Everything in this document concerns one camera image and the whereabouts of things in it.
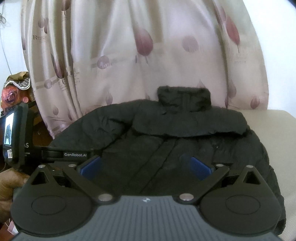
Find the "metal screw head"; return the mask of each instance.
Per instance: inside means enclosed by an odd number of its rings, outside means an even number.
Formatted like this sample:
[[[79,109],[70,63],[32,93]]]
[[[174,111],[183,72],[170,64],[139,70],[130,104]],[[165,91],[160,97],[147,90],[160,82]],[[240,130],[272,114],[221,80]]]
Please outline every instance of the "metal screw head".
[[[194,199],[194,196],[190,193],[183,193],[179,197],[182,201],[191,201]]]
[[[111,194],[101,194],[99,196],[99,200],[102,201],[102,202],[109,202],[113,199],[113,196]]]

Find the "display screen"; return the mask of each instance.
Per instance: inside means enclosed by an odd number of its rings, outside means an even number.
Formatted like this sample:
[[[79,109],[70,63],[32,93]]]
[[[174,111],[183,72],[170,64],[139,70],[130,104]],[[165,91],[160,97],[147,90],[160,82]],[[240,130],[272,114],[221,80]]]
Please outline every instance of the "display screen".
[[[3,142],[5,145],[11,145],[13,116],[14,116],[14,113],[11,113],[9,116],[6,117],[6,120],[5,120],[5,134],[4,134],[4,142]]]

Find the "puffer jacket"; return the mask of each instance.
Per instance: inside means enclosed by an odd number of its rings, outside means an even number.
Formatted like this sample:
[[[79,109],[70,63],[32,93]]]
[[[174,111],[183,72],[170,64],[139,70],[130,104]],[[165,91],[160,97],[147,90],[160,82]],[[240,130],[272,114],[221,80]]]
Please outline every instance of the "puffer jacket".
[[[93,181],[114,195],[190,193],[199,182],[188,168],[193,156],[230,169],[253,165],[282,207],[275,234],[282,233],[286,213],[276,174],[244,116],[211,106],[210,92],[204,88],[159,87],[158,98],[95,109],[51,146],[102,149],[103,168]]]

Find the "pink floral curtain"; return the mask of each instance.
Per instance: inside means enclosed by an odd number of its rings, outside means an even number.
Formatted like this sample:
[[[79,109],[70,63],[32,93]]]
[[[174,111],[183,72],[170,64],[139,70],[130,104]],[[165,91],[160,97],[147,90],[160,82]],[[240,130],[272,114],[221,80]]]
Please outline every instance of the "pink floral curtain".
[[[267,109],[243,0],[23,0],[22,45],[52,137],[100,106],[206,87],[212,104]]]

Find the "blue gripper pad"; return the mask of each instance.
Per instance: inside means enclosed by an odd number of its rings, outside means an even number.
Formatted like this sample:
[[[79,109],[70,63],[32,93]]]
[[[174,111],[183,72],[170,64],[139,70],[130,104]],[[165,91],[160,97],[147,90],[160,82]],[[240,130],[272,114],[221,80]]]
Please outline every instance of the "blue gripper pad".
[[[204,180],[214,172],[214,169],[205,165],[201,161],[192,157],[190,160],[190,167],[199,180]]]
[[[98,174],[101,168],[101,157],[97,157],[80,168],[80,175],[88,180],[92,180]]]

